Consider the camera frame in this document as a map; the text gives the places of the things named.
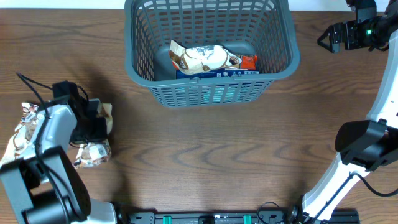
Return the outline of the orange spaghetti packet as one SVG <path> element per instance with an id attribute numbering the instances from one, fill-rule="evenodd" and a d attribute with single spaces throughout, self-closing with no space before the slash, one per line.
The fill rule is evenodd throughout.
<path id="1" fill-rule="evenodd" d="M 197 59 L 190 58 L 187 55 L 174 55 L 170 59 L 175 69 L 207 72 L 221 68 L 256 70 L 258 57 L 257 55 L 227 55 L 221 56 L 221 58 Z"/>

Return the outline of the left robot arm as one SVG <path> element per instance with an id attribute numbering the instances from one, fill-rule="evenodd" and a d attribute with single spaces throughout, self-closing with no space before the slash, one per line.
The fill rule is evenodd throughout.
<path id="1" fill-rule="evenodd" d="M 52 86 L 53 100 L 38 112 L 38 124 L 20 159 L 1 166 L 1 182 L 19 223 L 117 223 L 114 205 L 90 198 L 67 156 L 70 144 L 99 143 L 108 137 L 98 99 L 80 87 Z"/>

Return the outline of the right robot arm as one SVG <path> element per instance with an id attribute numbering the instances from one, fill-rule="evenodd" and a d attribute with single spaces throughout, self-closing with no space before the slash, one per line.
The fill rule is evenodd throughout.
<path id="1" fill-rule="evenodd" d="M 366 176 L 397 160 L 397 1 L 389 1 L 385 13 L 377 14 L 375 1 L 348 1 L 356 13 L 352 21 L 330 25 L 317 44 L 331 53 L 367 48 L 388 53 L 387 64 L 375 102 L 362 121 L 347 122 L 335 139 L 335 158 L 316 186 L 284 215 L 284 223 L 348 223 L 349 216 L 334 215 L 336 206 L 358 182 L 379 197 L 381 193 Z"/>

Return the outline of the light teal wipes packet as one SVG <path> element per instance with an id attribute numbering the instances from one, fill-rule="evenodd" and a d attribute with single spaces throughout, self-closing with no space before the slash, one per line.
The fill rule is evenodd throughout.
<path id="1" fill-rule="evenodd" d="M 246 96 L 249 87 L 249 85 L 239 84 L 203 86 L 201 102 L 203 104 L 241 102 Z"/>

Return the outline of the cream snack pouch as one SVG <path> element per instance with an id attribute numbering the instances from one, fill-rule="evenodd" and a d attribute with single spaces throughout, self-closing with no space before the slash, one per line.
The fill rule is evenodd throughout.
<path id="1" fill-rule="evenodd" d="M 185 48 L 172 40 L 169 57 L 174 67 L 186 75 L 207 73 L 222 68 L 237 68 L 242 60 L 221 45 Z"/>

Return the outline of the blue carton box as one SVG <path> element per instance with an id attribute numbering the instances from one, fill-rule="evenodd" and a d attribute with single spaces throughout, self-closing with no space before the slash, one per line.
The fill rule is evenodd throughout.
<path id="1" fill-rule="evenodd" d="M 182 78 L 221 78 L 221 77 L 231 77 L 234 75 L 257 75 L 259 74 L 258 70 L 248 70 L 248 69 L 231 69 L 231 68 L 222 68 L 218 70 L 211 70 L 209 72 L 196 73 L 193 75 L 187 75 L 180 70 L 176 71 L 176 79 Z"/>

